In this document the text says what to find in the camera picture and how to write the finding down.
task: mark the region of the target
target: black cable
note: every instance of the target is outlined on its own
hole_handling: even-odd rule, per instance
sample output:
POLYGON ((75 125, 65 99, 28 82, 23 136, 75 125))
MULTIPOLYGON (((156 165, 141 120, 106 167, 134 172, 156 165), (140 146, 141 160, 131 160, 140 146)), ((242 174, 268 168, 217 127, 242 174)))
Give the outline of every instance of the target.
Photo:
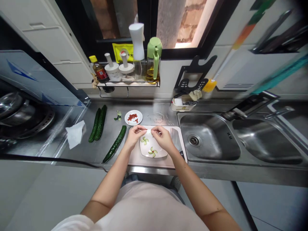
POLYGON ((57 162, 64 162, 64 163, 74 163, 74 164, 81 164, 86 165, 92 168, 102 169, 105 172, 108 172, 102 166, 96 166, 84 161, 79 160, 72 160, 72 159, 65 159, 65 158, 52 158, 52 157, 33 157, 33 156, 22 156, 22 155, 15 155, 15 154, 0 154, 0 159, 3 160, 25 160, 25 161, 57 161, 57 162))

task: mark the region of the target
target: stainless steel sink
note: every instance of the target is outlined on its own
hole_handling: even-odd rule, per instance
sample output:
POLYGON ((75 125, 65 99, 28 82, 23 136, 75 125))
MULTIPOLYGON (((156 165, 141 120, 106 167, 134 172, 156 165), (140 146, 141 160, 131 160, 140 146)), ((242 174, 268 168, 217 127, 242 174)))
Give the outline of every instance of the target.
POLYGON ((224 119, 214 114, 178 114, 190 161, 236 160, 241 150, 224 119))
POLYGON ((274 125, 259 119, 234 120, 233 128, 245 148, 256 158, 276 164, 300 164, 303 158, 274 125))

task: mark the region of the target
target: double sink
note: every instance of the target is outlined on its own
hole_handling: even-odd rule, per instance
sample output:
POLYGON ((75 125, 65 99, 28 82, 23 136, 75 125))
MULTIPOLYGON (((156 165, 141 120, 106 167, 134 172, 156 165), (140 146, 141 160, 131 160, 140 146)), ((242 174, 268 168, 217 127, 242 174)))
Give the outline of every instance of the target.
POLYGON ((220 113, 178 113, 187 158, 192 162, 308 165, 307 150, 276 119, 256 113, 228 121, 220 113))

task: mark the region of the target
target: person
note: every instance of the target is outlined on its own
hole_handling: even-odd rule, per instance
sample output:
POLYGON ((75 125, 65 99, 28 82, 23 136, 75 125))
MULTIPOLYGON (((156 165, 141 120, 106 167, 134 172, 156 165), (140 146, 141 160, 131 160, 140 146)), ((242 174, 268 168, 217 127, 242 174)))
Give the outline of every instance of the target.
POLYGON ((169 189, 133 181, 121 188, 135 144, 147 130, 134 126, 115 163, 80 215, 60 222, 52 231, 85 230, 240 230, 214 194, 185 162, 168 130, 151 129, 158 144, 168 152, 180 182, 195 210, 185 206, 169 189))

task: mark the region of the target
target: window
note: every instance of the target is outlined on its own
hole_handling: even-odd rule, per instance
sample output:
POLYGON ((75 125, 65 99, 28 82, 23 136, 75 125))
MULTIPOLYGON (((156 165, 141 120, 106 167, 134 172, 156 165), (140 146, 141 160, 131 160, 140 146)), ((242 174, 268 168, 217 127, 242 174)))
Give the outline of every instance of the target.
POLYGON ((144 23, 163 44, 161 59, 207 58, 240 0, 56 0, 87 56, 114 59, 112 43, 132 43, 128 27, 144 23))

